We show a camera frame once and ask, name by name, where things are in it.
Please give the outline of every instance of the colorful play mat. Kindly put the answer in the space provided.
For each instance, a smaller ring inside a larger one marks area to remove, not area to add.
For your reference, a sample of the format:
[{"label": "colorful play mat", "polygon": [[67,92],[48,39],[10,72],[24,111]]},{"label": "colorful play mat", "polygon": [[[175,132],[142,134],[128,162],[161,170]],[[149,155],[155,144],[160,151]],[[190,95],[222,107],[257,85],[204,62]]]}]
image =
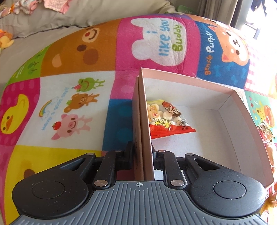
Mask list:
[{"label": "colorful play mat", "polygon": [[125,149],[133,137],[132,96],[141,67],[241,89],[256,125],[267,121],[276,133],[276,78],[263,95],[255,93],[261,75],[250,41],[216,21],[159,14],[98,24],[42,49],[2,95],[0,209],[6,224],[18,217],[11,193],[24,177],[87,152]]}]

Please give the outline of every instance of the gray ribbed plate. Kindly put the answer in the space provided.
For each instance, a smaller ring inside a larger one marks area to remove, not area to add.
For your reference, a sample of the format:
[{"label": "gray ribbed plate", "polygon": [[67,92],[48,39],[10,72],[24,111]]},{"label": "gray ribbed plate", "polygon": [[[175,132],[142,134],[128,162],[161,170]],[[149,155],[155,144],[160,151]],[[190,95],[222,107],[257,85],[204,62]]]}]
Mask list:
[{"label": "gray ribbed plate", "polygon": [[117,181],[95,191],[88,203],[68,216],[41,220],[20,216],[12,225],[266,225],[258,216],[221,219],[198,209],[182,190],[162,181]]}]

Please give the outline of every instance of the rainbow print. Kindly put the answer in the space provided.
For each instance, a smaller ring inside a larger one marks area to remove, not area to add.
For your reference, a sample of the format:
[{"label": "rainbow print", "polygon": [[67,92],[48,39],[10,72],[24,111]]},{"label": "rainbow print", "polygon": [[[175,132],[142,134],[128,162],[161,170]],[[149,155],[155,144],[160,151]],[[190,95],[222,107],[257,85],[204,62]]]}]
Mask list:
[{"label": "rainbow print", "polygon": [[51,102],[52,102],[52,100],[46,102],[46,103],[43,105],[43,107],[42,107],[41,110],[39,111],[39,117],[42,117],[42,116],[43,116],[43,114],[45,113],[46,107],[47,107]]}]

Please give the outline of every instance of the yellow duck print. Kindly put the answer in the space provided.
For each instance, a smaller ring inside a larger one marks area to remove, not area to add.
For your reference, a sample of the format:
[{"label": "yellow duck print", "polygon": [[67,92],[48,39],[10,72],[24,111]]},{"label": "yellow duck print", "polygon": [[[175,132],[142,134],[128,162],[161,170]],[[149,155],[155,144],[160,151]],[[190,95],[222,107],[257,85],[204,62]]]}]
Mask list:
[{"label": "yellow duck print", "polygon": [[26,95],[19,94],[17,104],[7,109],[1,121],[3,134],[12,134],[20,126],[29,109],[29,100]]}]

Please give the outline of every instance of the black circular pad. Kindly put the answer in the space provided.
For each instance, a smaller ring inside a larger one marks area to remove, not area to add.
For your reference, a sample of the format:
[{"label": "black circular pad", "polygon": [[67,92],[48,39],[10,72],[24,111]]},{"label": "black circular pad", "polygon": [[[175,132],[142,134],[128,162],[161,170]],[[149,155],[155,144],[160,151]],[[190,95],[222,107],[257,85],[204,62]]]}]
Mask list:
[{"label": "black circular pad", "polygon": [[216,183],[214,192],[222,198],[237,199],[245,195],[246,189],[238,182],[226,180]]},{"label": "black circular pad", "polygon": [[60,196],[65,190],[65,187],[62,183],[46,180],[37,183],[33,186],[32,192],[34,196],[41,199],[51,199]]},{"label": "black circular pad", "polygon": [[12,199],[20,214],[37,219],[62,217],[78,209],[88,187],[74,171],[48,169],[21,180]]},{"label": "black circular pad", "polygon": [[224,218],[257,213],[265,189],[256,180],[228,168],[202,172],[191,185],[190,196],[203,210]]}]

